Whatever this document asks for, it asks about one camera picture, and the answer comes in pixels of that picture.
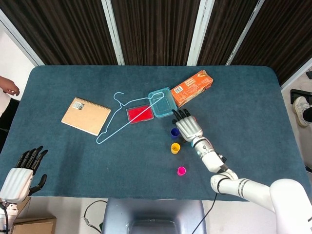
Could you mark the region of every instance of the robot finger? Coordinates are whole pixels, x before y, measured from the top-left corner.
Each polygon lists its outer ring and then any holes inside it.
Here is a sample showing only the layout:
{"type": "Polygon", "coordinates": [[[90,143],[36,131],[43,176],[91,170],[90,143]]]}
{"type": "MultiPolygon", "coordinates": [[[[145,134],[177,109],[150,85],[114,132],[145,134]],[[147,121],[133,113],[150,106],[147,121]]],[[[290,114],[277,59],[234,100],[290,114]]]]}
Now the robot finger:
{"type": "Polygon", "coordinates": [[[24,154],[22,154],[22,155],[19,157],[18,162],[17,162],[17,164],[15,165],[15,168],[19,168],[19,167],[20,167],[21,163],[23,162],[23,160],[24,160],[26,154],[28,154],[28,152],[29,152],[29,150],[26,151],[24,154]]]}
{"type": "Polygon", "coordinates": [[[28,196],[31,196],[32,194],[34,194],[34,193],[38,192],[39,190],[41,190],[43,188],[43,186],[45,185],[46,180],[47,180],[47,175],[43,174],[39,184],[37,186],[29,189],[28,196]]]}
{"type": "Polygon", "coordinates": [[[39,154],[36,160],[34,161],[33,165],[31,166],[31,169],[34,171],[33,175],[35,175],[43,156],[45,156],[47,153],[48,153],[48,150],[42,151],[41,154],[39,154]]]}
{"type": "Polygon", "coordinates": [[[174,113],[174,115],[175,115],[175,117],[176,117],[176,119],[177,119],[178,121],[180,121],[180,120],[182,119],[182,117],[179,115],[178,112],[176,112],[175,110],[172,110],[172,112],[174,113]]]}
{"type": "Polygon", "coordinates": [[[31,169],[31,166],[33,165],[33,162],[36,160],[39,152],[43,149],[43,146],[39,146],[35,151],[31,154],[30,159],[28,160],[26,164],[27,169],[31,169]]]}
{"type": "Polygon", "coordinates": [[[188,110],[186,110],[186,109],[183,109],[184,110],[184,113],[185,113],[185,115],[188,117],[188,116],[191,116],[191,114],[190,114],[190,112],[188,111],[188,110]]]}
{"type": "Polygon", "coordinates": [[[25,167],[26,167],[30,156],[33,154],[33,152],[34,152],[35,150],[36,150],[36,149],[32,149],[31,151],[29,151],[29,152],[26,154],[25,158],[23,159],[23,161],[22,161],[22,163],[21,163],[21,165],[20,165],[21,168],[25,168],[25,167]]]}
{"type": "Polygon", "coordinates": [[[181,111],[181,110],[178,110],[178,111],[179,111],[179,114],[181,115],[182,118],[186,118],[186,115],[184,114],[183,111],[181,111]]]}

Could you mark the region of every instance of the transparent plastic container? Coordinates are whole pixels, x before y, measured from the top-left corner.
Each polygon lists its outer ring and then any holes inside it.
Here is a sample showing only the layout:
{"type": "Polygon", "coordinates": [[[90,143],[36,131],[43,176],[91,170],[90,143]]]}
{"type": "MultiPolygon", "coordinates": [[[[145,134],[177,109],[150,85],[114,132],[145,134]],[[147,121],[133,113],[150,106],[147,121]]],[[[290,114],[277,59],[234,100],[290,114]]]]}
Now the transparent plastic container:
{"type": "MultiPolygon", "coordinates": [[[[172,110],[177,110],[175,100],[172,97],[171,91],[168,87],[153,91],[149,93],[147,97],[151,98],[153,94],[160,93],[160,92],[162,92],[165,97],[159,102],[157,102],[154,106],[152,106],[153,113],[157,118],[170,116],[173,114],[172,110]]],[[[150,104],[153,105],[161,97],[162,97],[162,94],[154,95],[153,98],[150,99],[150,104]]]]}

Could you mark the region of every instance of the notebook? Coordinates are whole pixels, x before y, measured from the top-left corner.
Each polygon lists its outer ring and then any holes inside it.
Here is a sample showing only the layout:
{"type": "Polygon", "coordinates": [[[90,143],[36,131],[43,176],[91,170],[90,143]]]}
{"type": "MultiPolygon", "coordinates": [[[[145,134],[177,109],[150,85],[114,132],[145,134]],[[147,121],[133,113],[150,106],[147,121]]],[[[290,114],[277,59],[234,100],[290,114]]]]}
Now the notebook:
{"type": "Polygon", "coordinates": [[[76,97],[61,122],[97,136],[110,112],[104,106],[76,97]]]}

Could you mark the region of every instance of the dark curtain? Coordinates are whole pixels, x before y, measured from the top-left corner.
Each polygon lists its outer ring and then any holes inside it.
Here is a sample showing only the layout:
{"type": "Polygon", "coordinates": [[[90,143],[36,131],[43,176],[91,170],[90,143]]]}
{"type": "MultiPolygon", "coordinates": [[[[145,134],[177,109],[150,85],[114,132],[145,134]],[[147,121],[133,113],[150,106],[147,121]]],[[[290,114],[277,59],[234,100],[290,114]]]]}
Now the dark curtain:
{"type": "Polygon", "coordinates": [[[1,0],[0,8],[46,65],[115,65],[100,0],[1,0]]]}
{"type": "Polygon", "coordinates": [[[231,65],[264,65],[283,84],[312,57],[311,1],[267,0],[231,65]]]}
{"type": "Polygon", "coordinates": [[[199,0],[113,0],[126,65],[186,65],[199,0]]]}
{"type": "Polygon", "coordinates": [[[258,0],[215,0],[198,65],[225,65],[258,0]]]}

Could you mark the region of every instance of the blue cup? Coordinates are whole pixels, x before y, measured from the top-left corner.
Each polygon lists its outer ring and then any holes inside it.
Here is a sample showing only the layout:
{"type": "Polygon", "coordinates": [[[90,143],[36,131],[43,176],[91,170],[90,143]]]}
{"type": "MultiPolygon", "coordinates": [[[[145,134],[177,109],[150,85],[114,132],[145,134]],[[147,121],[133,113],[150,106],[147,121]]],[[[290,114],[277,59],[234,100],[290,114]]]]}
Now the blue cup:
{"type": "Polygon", "coordinates": [[[171,138],[177,139],[180,136],[180,131],[178,128],[171,129],[171,138]]]}

